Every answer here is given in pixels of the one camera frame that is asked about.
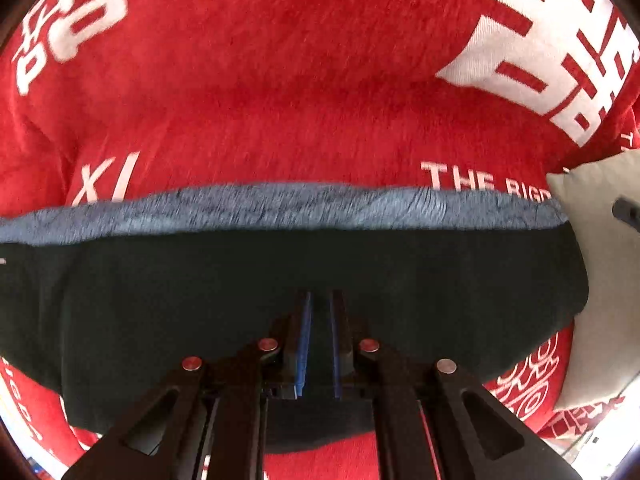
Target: black plastic part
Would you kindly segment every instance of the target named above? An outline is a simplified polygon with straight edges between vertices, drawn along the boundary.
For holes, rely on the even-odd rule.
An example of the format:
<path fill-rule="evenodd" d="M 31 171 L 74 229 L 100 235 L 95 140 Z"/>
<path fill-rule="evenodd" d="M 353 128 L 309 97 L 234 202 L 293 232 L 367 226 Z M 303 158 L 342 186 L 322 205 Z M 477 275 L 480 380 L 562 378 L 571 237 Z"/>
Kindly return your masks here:
<path fill-rule="evenodd" d="M 580 475 L 464 370 L 443 374 L 424 412 L 447 480 L 580 480 Z"/>
<path fill-rule="evenodd" d="M 196 463 L 197 452 L 184 451 L 185 437 L 191 433 L 201 433 L 204 420 L 197 416 L 196 409 L 202 395 L 205 367 L 194 372 L 175 370 L 164 381 L 146 394 L 116 425 L 103 436 L 90 452 L 80 457 L 67 471 L 64 480 L 191 480 L 191 477 L 177 478 L 174 472 L 182 470 L 180 463 Z M 132 449 L 131 435 L 136 434 L 136 426 L 141 422 L 149 426 L 147 414 L 166 399 L 167 394 L 176 392 L 173 409 L 166 420 L 158 450 L 147 454 L 143 450 Z M 150 435 L 155 447 L 157 434 Z M 136 447 L 144 449 L 142 434 L 135 438 Z"/>
<path fill-rule="evenodd" d="M 342 292 L 334 290 L 330 298 L 332 341 L 334 344 L 334 391 L 342 396 L 341 379 L 353 374 L 353 341 Z"/>
<path fill-rule="evenodd" d="M 260 398 L 262 380 L 260 363 L 241 359 L 244 367 L 229 367 L 226 384 L 218 401 L 214 418 L 213 442 L 210 447 L 209 474 L 212 478 L 256 480 L 259 445 L 260 411 L 266 401 Z"/>
<path fill-rule="evenodd" d="M 334 314 L 345 317 L 336 327 L 350 325 L 344 303 Z M 460 367 L 444 374 L 412 364 L 384 342 L 375 352 L 362 352 L 362 333 L 335 337 L 350 339 L 354 356 L 353 374 L 340 375 L 342 396 L 373 400 L 382 480 L 580 479 Z"/>
<path fill-rule="evenodd" d="M 640 233 L 640 204 L 628 198 L 620 197 L 614 202 L 611 212 L 615 218 L 630 225 Z"/>

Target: gray fabric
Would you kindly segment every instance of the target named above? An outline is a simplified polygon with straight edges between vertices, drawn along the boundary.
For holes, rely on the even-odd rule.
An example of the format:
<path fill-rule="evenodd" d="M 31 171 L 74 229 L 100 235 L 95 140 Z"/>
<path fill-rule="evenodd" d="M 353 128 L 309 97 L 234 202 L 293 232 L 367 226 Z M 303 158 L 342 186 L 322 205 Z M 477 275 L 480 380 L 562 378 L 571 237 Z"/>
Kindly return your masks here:
<path fill-rule="evenodd" d="M 229 229 L 542 229 L 566 222 L 558 202 L 495 191 L 259 184 L 181 189 L 0 219 L 0 242 L 73 244 L 117 235 Z"/>
<path fill-rule="evenodd" d="M 619 395 L 640 373 L 640 234 L 611 213 L 620 196 L 640 202 L 640 150 L 546 179 L 569 215 L 589 278 L 556 402 L 568 410 Z"/>

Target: red fleece blanket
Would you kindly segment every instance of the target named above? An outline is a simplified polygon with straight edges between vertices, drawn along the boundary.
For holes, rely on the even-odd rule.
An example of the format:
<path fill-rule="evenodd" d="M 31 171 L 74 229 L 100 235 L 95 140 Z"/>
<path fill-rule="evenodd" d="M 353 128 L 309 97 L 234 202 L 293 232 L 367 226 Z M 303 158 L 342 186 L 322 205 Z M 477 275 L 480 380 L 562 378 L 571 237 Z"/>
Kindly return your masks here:
<path fill-rule="evenodd" d="M 640 146 L 638 60 L 610 0 L 38 0 L 0 57 L 0 215 L 229 182 L 542 201 L 545 173 Z M 571 334 L 487 385 L 534 431 Z M 63 463 L 95 441 L 0 374 Z M 364 436 L 266 471 L 369 478 L 352 459 L 373 453 Z"/>

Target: folded cloth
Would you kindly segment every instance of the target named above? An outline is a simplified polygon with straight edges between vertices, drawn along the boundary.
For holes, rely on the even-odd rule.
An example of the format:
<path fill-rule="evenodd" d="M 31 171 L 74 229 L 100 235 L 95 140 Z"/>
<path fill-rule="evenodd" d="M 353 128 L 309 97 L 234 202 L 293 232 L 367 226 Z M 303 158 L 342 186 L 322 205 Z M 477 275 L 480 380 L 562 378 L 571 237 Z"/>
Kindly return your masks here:
<path fill-rule="evenodd" d="M 494 193 L 486 198 L 496 211 L 512 212 Z M 59 209 L 60 225 L 78 211 Z M 99 433 L 183 357 L 216 360 L 264 336 L 275 317 L 290 312 L 300 287 L 319 294 L 341 288 L 350 314 L 365 317 L 380 339 L 421 362 L 452 358 L 480 380 L 567 326 L 587 298 L 568 223 L 214 230 L 4 243 L 0 256 L 0 352 L 63 395 L 72 425 Z M 360 415 L 328 416 L 297 445 L 366 431 Z M 275 449 L 290 449 L 293 437 L 275 430 Z"/>
<path fill-rule="evenodd" d="M 568 410 L 617 397 L 640 374 L 640 234 L 611 211 L 620 196 L 640 202 L 640 152 L 547 179 L 575 228 L 589 277 L 556 403 Z"/>
<path fill-rule="evenodd" d="M 0 242 L 71 244 L 213 229 L 542 229 L 566 220 L 554 199 L 539 203 L 497 191 L 258 184 L 43 209 L 0 219 Z"/>

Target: white lettering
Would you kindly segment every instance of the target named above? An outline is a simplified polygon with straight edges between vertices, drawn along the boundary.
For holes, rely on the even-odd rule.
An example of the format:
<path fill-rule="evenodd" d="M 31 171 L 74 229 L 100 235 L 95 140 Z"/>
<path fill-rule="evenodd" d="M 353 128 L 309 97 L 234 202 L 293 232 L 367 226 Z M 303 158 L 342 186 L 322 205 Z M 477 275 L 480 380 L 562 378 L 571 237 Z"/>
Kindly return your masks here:
<path fill-rule="evenodd" d="M 478 189 L 495 189 L 494 176 L 484 171 L 476 171 L 476 177 L 478 178 Z"/>
<path fill-rule="evenodd" d="M 529 186 L 529 196 L 536 202 L 542 202 L 542 199 L 540 198 L 540 192 L 537 187 Z"/>
<path fill-rule="evenodd" d="M 20 396 L 20 390 L 18 390 L 18 386 L 15 384 L 13 379 L 9 379 L 9 387 L 11 388 L 12 393 L 16 400 L 22 400 Z"/>
<path fill-rule="evenodd" d="M 39 434 L 39 433 L 36 431 L 36 429 L 35 429 L 31 424 L 28 424 L 28 426 L 31 428 L 31 431 L 33 431 L 33 433 L 35 434 L 36 438 L 37 438 L 38 440 L 42 440 L 42 435 L 41 435 L 41 434 Z"/>
<path fill-rule="evenodd" d="M 62 408 L 62 414 L 65 416 L 65 421 L 69 422 L 69 419 L 66 416 L 65 399 L 63 399 L 62 396 L 58 396 L 58 398 L 60 399 L 60 408 Z"/>
<path fill-rule="evenodd" d="M 457 166 L 453 167 L 453 185 L 458 191 L 462 189 L 462 186 L 467 186 L 471 189 L 476 188 L 476 179 L 474 178 L 473 170 L 469 170 L 468 175 L 469 178 L 460 178 L 460 170 Z"/>
<path fill-rule="evenodd" d="M 47 53 L 42 43 L 38 43 L 26 56 L 20 56 L 15 70 L 15 84 L 20 95 L 29 93 L 29 85 L 42 72 L 47 63 Z"/>
<path fill-rule="evenodd" d="M 77 33 L 73 25 L 92 12 L 103 9 L 104 14 Z M 49 47 L 57 62 L 64 63 L 78 54 L 78 46 L 113 27 L 127 15 L 127 0 L 91 0 L 74 12 L 57 19 L 49 27 Z"/>
<path fill-rule="evenodd" d="M 133 168 L 136 165 L 139 154 L 140 152 L 135 152 L 127 155 L 127 160 L 124 161 L 124 165 L 120 170 L 120 176 L 118 177 L 116 187 L 113 189 L 113 197 L 111 198 L 112 202 L 122 202 L 124 200 L 127 187 L 129 187 L 131 173 L 133 173 Z"/>
<path fill-rule="evenodd" d="M 632 148 L 634 146 L 634 133 L 633 132 L 629 132 L 628 135 L 625 134 L 620 134 L 620 137 L 622 137 L 623 139 L 626 139 L 629 141 L 629 147 Z"/>
<path fill-rule="evenodd" d="M 520 194 L 520 186 L 516 180 L 511 180 L 510 178 L 506 178 L 504 180 L 504 183 L 507 185 L 507 193 L 509 193 L 510 195 L 515 193 L 517 196 L 522 198 L 522 195 Z"/>
<path fill-rule="evenodd" d="M 499 95 L 542 116 L 558 108 L 579 85 L 563 65 L 570 56 L 588 76 L 595 94 L 590 97 L 581 89 L 551 121 L 578 146 L 585 145 L 602 122 L 602 110 L 606 113 L 611 108 L 611 95 L 618 95 L 630 67 L 640 60 L 638 40 L 631 28 L 617 20 L 604 44 L 614 10 L 610 0 L 593 0 L 591 9 L 582 0 L 497 1 L 528 18 L 530 29 L 523 36 L 482 15 L 467 46 L 437 76 L 457 86 Z M 594 62 L 581 36 L 593 52 L 602 52 L 599 62 Z M 622 77 L 616 59 L 622 62 Z M 501 73 L 498 68 L 504 63 L 538 83 L 530 86 Z M 604 67 L 604 75 L 599 65 Z"/>
<path fill-rule="evenodd" d="M 18 58 L 16 86 L 20 95 L 27 95 L 30 83 L 42 72 L 47 63 L 47 55 L 42 43 L 37 43 L 42 27 L 56 14 L 62 14 L 49 28 L 49 47 L 53 57 L 59 62 L 72 59 L 78 53 L 78 46 L 96 34 L 113 27 L 127 15 L 127 0 L 91 0 L 71 12 L 76 0 L 58 0 L 49 10 L 47 0 L 38 0 L 22 20 L 22 43 L 12 60 Z M 102 15 L 78 33 L 72 26 L 92 12 L 102 9 Z M 31 30 L 31 20 L 37 16 Z M 27 70 L 28 65 L 35 63 Z"/>
<path fill-rule="evenodd" d="M 78 205 L 82 200 L 82 197 L 85 195 L 86 201 L 88 203 L 96 202 L 98 200 L 98 194 L 95 192 L 94 184 L 96 180 L 98 180 L 107 170 L 107 168 L 111 164 L 113 164 L 114 160 L 116 160 L 115 157 L 108 158 L 100 166 L 98 166 L 93 173 L 91 173 L 91 168 L 88 164 L 82 167 L 82 189 L 76 195 L 74 201 L 71 203 L 72 206 Z"/>
<path fill-rule="evenodd" d="M 31 415 L 29 414 L 29 410 L 27 410 L 27 408 L 20 402 L 18 402 L 18 408 L 20 408 L 22 416 L 27 420 L 27 422 L 31 422 Z"/>
<path fill-rule="evenodd" d="M 445 164 L 436 164 L 435 162 L 423 162 L 420 164 L 422 170 L 431 171 L 431 187 L 440 189 L 440 173 L 447 171 Z"/>

